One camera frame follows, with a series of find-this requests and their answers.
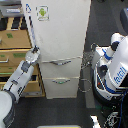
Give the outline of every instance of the refrigerator door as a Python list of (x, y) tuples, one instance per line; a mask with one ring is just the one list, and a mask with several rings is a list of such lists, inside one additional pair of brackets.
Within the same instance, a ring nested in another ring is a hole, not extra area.
[(21, 0), (32, 45), (31, 16), (41, 61), (81, 56), (91, 0)]

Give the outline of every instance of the cable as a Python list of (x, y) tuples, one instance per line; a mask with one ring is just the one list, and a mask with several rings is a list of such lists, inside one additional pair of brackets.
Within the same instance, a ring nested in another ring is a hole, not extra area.
[(93, 56), (94, 56), (93, 53), (83, 52), (81, 69), (84, 69), (84, 68), (92, 65)]
[(112, 113), (108, 116), (107, 120), (105, 121), (103, 128), (106, 128), (106, 125), (107, 125), (107, 124), (108, 124), (111, 128), (114, 128), (114, 125), (118, 122), (118, 118), (119, 118), (119, 117), (117, 117), (117, 115), (118, 115), (118, 112), (112, 112)]
[(123, 100), (124, 100), (124, 97), (126, 96), (126, 94), (127, 94), (127, 91), (128, 91), (128, 89), (124, 92), (124, 96), (123, 96), (123, 98), (122, 98), (122, 101), (121, 101), (121, 110), (120, 110), (120, 121), (119, 121), (119, 125), (118, 125), (118, 128), (120, 128), (120, 124), (121, 124), (121, 118), (122, 118), (122, 105), (123, 105)]
[(91, 51), (92, 51), (92, 52), (94, 52), (94, 50), (93, 50), (93, 45), (95, 45), (95, 48), (96, 48), (96, 47), (99, 47), (99, 45), (97, 45), (96, 43), (91, 44)]
[(79, 84), (78, 84), (78, 88), (79, 88), (79, 90), (80, 90), (81, 92), (83, 92), (83, 93), (89, 92), (89, 91), (91, 90), (91, 88), (92, 88), (92, 83), (91, 83), (91, 81), (88, 80), (88, 79), (80, 79), (80, 80), (89, 82), (91, 86), (90, 86), (90, 88), (89, 88), (88, 90), (83, 91), (83, 90), (80, 88)]

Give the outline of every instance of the white refrigerator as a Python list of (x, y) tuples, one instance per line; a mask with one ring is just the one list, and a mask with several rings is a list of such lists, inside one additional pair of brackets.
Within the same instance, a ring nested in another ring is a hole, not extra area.
[(91, 0), (21, 0), (46, 97), (76, 98)]

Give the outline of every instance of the floor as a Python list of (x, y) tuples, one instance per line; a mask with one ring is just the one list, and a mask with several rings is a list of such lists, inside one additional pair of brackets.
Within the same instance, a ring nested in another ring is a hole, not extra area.
[[(128, 7), (128, 0), (106, 0), (103, 3), (92, 0), (85, 40), (86, 53), (91, 51), (92, 43), (100, 46), (110, 45), (111, 35), (115, 32), (126, 35), (120, 23), (120, 11), (125, 7)], [(81, 71), (81, 78), (86, 79), (88, 76), (89, 70)], [(86, 88), (84, 81), (80, 81), (80, 87)], [(90, 115), (98, 116), (103, 127), (105, 118), (101, 110), (95, 107), (91, 91), (82, 93), (79, 90), (76, 99), (21, 98), (15, 106), (15, 120), (10, 128), (36, 128), (41, 125), (79, 125), (82, 128), (92, 128)]]

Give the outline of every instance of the cabinet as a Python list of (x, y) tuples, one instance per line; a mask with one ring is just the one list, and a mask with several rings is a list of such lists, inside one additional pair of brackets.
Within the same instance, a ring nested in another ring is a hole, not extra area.
[(46, 97), (77, 97), (91, 0), (21, 0), (30, 39), (30, 16)]
[[(25, 60), (26, 53), (30, 50), (31, 44), (27, 30), (12, 30), (14, 18), (8, 18), (6, 30), (0, 31), (0, 89), (16, 70), (22, 60)], [(45, 96), (43, 82), (38, 64), (34, 67), (31, 80), (25, 88), (22, 96), (40, 97)]]

